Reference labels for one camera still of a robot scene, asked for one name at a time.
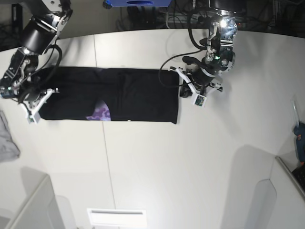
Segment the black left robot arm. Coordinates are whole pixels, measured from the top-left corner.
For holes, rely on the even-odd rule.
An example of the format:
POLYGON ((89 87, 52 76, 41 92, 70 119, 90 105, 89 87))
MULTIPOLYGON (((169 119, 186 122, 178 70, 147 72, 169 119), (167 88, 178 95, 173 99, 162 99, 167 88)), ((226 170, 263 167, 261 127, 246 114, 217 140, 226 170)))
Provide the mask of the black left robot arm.
POLYGON ((186 65, 196 65, 194 70, 170 68, 183 80, 173 86, 180 89, 180 97, 186 98, 195 94, 206 96, 214 91, 223 91, 216 78, 234 66, 234 38, 238 31, 236 17, 244 12, 243 0, 193 1, 192 8, 186 13, 186 28, 193 46, 198 52, 205 51, 206 54, 201 60, 195 58, 193 52, 180 54, 186 65), (201 12, 204 15, 198 17, 197 24, 207 31, 207 35, 196 42, 191 19, 193 15, 201 12))

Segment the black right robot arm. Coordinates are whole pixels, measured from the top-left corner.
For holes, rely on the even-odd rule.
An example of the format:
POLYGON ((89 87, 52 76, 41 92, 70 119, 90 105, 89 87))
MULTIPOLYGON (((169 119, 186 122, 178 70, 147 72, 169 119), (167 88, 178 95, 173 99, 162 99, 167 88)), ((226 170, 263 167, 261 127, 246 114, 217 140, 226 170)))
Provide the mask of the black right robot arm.
POLYGON ((72 15, 69 0, 2 0, 1 4, 21 4, 28 8, 32 17, 20 36, 20 47, 11 58, 10 65, 0 80, 3 99, 15 99, 23 105, 28 116, 39 111, 52 89, 43 85, 53 77, 62 59, 62 50, 56 45, 60 33, 72 15), (57 50, 59 57, 51 72, 41 80, 39 56, 49 49, 57 50))

